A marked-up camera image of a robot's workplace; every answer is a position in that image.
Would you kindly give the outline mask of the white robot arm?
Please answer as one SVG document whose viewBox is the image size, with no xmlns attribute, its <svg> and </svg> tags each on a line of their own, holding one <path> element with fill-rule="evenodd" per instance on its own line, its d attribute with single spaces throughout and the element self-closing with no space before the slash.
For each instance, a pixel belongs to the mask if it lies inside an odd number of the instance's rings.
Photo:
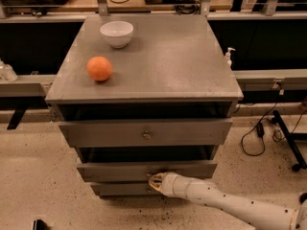
<svg viewBox="0 0 307 230">
<path fill-rule="evenodd" d="M 186 177 L 174 172 L 152 175 L 149 184 L 168 197 L 186 199 L 201 206 L 224 211 L 256 230 L 307 230 L 307 203 L 291 209 L 231 195 L 220 191 L 208 181 Z"/>
</svg>

